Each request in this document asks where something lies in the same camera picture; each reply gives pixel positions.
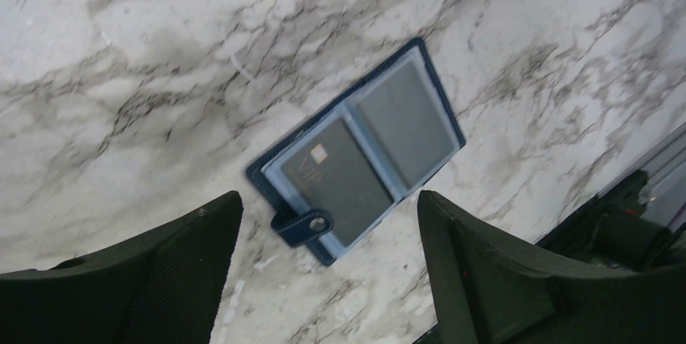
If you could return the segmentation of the black credit card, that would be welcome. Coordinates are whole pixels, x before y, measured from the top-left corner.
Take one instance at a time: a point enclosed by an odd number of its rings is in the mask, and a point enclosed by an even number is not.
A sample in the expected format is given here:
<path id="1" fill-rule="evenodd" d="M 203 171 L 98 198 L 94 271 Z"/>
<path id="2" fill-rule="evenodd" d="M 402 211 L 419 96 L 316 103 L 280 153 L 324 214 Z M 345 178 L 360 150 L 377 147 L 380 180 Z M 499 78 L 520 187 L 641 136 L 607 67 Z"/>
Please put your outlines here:
<path id="1" fill-rule="evenodd" d="M 394 202 L 342 119 L 314 135 L 279 170 L 309 208 L 332 216 L 333 237 L 345 248 Z"/>
<path id="2" fill-rule="evenodd" d="M 435 88 L 414 60 L 393 66 L 354 107 L 407 189 L 424 184 L 458 148 Z"/>

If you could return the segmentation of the dark blue card holder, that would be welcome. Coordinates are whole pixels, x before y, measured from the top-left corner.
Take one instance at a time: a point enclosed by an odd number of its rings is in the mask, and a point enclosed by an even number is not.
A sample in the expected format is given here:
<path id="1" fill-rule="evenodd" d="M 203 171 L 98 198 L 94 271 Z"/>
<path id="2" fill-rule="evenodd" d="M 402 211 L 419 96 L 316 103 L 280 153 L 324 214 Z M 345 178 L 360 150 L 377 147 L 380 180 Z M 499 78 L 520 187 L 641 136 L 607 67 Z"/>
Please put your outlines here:
<path id="1" fill-rule="evenodd" d="M 466 139 L 416 37 L 246 168 L 272 229 L 330 266 L 432 178 Z"/>

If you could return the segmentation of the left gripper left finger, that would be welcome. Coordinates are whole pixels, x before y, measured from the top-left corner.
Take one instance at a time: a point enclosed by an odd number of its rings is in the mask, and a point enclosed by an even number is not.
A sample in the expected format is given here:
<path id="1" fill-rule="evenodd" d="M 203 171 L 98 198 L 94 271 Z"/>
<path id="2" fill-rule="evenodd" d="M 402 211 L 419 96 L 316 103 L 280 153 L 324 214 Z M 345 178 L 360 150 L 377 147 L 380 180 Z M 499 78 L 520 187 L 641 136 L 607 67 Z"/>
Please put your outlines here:
<path id="1" fill-rule="evenodd" d="M 2 342 L 209 342 L 242 214 L 230 191 L 51 269 L 3 274 Z"/>

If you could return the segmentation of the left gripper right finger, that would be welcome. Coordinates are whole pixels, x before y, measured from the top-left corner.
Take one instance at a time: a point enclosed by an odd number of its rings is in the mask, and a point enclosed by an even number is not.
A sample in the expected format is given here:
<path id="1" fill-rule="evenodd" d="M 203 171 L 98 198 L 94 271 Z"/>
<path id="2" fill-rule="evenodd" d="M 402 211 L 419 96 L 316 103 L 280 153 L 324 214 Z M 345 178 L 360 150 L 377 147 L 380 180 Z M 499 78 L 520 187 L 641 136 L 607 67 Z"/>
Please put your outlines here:
<path id="1" fill-rule="evenodd" d="M 682 343 L 685 266 L 644 273 L 564 257 L 424 190 L 418 223 L 437 343 Z"/>

